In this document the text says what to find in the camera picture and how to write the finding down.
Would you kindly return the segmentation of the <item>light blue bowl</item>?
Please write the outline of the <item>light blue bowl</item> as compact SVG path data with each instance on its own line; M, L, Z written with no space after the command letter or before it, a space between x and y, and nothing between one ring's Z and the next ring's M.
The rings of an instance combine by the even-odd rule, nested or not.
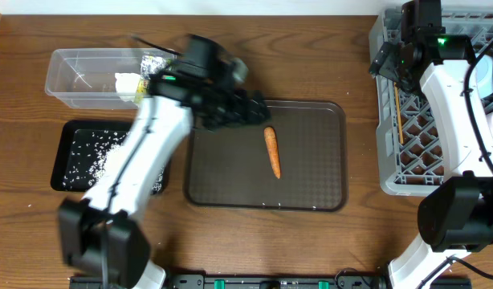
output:
M493 58L484 55L477 63L475 70L479 98L485 99L493 94Z

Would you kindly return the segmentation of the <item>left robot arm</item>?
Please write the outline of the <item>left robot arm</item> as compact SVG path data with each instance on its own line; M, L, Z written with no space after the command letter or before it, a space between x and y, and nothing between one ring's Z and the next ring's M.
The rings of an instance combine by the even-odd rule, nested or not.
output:
M139 223L153 184L198 118L209 130L261 124L270 112L259 90L237 88L232 72L191 75L168 68L151 75L114 167L79 201L58 210L63 261L100 275L103 288L160 288L165 271L150 259Z

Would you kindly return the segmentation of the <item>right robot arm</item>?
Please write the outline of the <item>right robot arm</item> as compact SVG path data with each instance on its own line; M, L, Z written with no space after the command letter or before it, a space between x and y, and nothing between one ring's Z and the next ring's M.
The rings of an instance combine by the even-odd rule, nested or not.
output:
M369 72L428 101L443 183L418 207L418 235L387 266L378 288L428 288L453 263L493 245L493 136L479 98L475 54L465 35L416 34L385 42Z

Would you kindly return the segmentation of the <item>white tissue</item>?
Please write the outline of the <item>white tissue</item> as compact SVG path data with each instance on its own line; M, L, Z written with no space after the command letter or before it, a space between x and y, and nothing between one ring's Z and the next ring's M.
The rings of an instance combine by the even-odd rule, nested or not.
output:
M116 94L124 101L134 101L141 76L137 73L116 73L115 79Z

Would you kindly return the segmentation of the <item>orange carrot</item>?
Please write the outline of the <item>orange carrot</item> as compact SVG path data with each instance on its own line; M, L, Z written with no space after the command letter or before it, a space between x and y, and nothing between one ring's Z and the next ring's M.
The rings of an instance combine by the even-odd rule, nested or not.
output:
M275 135L275 130L272 127L264 129L264 140L267 146L267 152L271 163L272 171L277 179L281 178L281 167L279 162L278 142Z

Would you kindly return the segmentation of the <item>yellow silver snack wrapper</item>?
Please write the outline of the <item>yellow silver snack wrapper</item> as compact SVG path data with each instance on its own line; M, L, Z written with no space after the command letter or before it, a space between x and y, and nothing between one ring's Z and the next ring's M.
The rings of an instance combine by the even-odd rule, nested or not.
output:
M160 56L144 55L141 59L140 79L134 98L135 104L140 104L147 94L150 76L158 73L170 63L169 59Z

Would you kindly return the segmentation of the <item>wooden chopstick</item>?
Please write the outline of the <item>wooden chopstick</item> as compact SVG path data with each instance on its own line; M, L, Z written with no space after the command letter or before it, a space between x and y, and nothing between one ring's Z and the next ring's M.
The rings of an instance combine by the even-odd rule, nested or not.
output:
M394 97L396 103L396 113L397 113L397 129L398 129L398 137L400 145L404 144L404 134L402 129L401 122L401 106L400 106L400 97L399 97L399 89L396 84L393 85Z

